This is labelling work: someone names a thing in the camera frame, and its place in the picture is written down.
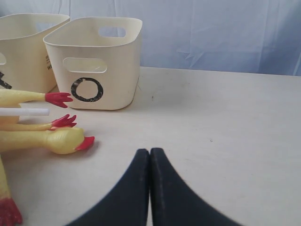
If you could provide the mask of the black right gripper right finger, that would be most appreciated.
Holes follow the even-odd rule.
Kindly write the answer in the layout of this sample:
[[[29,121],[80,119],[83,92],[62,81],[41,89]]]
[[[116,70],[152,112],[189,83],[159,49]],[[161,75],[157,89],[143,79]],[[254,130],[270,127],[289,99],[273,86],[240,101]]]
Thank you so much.
[[[238,226],[201,199],[179,176],[162,148],[150,151],[154,226]]]

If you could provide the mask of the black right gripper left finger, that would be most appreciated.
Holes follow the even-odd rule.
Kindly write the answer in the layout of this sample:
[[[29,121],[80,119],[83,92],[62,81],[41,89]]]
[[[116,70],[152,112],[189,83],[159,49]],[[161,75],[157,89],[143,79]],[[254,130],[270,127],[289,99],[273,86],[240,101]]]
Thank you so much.
[[[70,226],[145,226],[149,206],[150,154],[136,151],[117,184]]]

